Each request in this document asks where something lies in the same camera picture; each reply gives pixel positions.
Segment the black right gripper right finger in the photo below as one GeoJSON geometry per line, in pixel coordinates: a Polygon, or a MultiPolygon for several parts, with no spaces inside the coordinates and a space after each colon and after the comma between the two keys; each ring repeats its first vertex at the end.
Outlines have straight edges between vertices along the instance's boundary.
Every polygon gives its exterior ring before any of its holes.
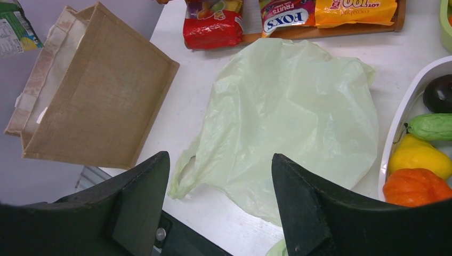
{"type": "Polygon", "coordinates": [[[451,200],[404,207],[324,179],[283,154],[272,180],[289,255],[451,255],[451,200]]]}

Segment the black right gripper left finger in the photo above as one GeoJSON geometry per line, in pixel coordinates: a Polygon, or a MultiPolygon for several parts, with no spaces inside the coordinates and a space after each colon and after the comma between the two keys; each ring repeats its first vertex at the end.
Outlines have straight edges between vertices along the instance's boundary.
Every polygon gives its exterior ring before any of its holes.
{"type": "Polygon", "coordinates": [[[1,204],[1,255],[151,255],[168,152],[53,203],[1,204]]]}

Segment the pale green plastic grocery bag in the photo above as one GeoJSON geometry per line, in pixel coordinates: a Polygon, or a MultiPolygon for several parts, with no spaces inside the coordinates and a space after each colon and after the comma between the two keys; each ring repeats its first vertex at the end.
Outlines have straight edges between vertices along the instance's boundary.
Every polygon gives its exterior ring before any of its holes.
{"type": "Polygon", "coordinates": [[[179,157],[169,196],[204,183],[242,210],[280,226],[271,160],[284,154],[353,188],[377,158],[375,70],[309,41],[261,38],[217,76],[201,131],[179,157]]]}

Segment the green Fox's candy bag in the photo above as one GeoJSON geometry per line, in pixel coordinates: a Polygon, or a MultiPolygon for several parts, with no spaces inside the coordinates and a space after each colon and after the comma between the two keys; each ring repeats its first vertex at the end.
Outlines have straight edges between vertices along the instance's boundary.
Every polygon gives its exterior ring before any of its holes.
{"type": "Polygon", "coordinates": [[[40,49],[42,41],[18,1],[1,1],[1,57],[40,49]]]}

